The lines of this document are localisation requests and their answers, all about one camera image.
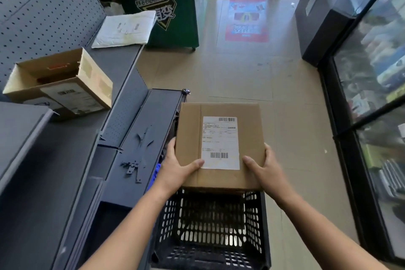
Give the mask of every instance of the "hand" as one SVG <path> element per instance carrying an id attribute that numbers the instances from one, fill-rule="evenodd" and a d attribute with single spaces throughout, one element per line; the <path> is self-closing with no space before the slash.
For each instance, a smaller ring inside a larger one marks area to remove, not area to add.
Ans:
<path id="1" fill-rule="evenodd" d="M 277 203 L 283 203 L 289 198 L 296 196 L 286 175 L 274 155 L 273 150 L 265 143 L 266 161 L 263 167 L 248 156 L 243 156 L 243 162 L 256 175 L 257 180 L 265 192 Z"/>
<path id="2" fill-rule="evenodd" d="M 203 159 L 197 159 L 189 165 L 181 167 L 175 155 L 175 143 L 176 138 L 173 138 L 167 145 L 166 158 L 162 162 L 158 176 L 152 186 L 152 188 L 162 190 L 167 197 L 166 200 L 180 188 L 192 172 L 204 164 Z"/>

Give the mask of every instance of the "cardboard box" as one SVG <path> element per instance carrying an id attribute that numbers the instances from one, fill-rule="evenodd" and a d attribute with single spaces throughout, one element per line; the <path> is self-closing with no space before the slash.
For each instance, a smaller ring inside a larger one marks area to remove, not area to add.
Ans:
<path id="1" fill-rule="evenodd" d="M 111 108 L 113 82 L 84 48 L 16 63 L 3 94 L 45 105 L 61 119 Z"/>
<path id="2" fill-rule="evenodd" d="M 183 103 L 176 139 L 180 165 L 203 158 L 185 187 L 261 190 L 242 161 L 252 157 L 263 166 L 265 146 L 259 104 Z"/>

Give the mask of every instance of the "barcode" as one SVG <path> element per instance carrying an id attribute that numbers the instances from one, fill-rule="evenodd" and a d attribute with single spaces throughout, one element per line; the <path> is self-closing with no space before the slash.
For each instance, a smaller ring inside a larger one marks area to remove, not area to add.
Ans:
<path id="1" fill-rule="evenodd" d="M 235 118 L 220 118 L 220 121 L 235 122 Z"/>
<path id="2" fill-rule="evenodd" d="M 75 91 L 74 89 L 70 89 L 70 90 L 58 92 L 58 94 L 59 94 L 59 95 L 66 95 L 66 94 L 75 93 L 75 92 L 76 92 L 76 91 Z"/>
<path id="3" fill-rule="evenodd" d="M 211 152 L 211 158 L 228 158 L 228 153 Z"/>

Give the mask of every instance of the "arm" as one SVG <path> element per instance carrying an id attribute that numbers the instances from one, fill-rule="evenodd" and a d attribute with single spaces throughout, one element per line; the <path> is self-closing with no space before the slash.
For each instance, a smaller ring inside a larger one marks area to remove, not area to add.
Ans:
<path id="1" fill-rule="evenodd" d="M 175 156 L 175 138 L 167 146 L 158 177 L 115 231 L 80 270 L 134 270 L 138 267 L 155 221 L 166 203 L 204 160 L 181 167 Z"/>
<path id="2" fill-rule="evenodd" d="M 269 145 L 266 144 L 263 167 L 247 156 L 243 157 L 243 161 L 256 175 L 265 192 L 290 218 L 322 269 L 387 270 L 294 191 Z"/>

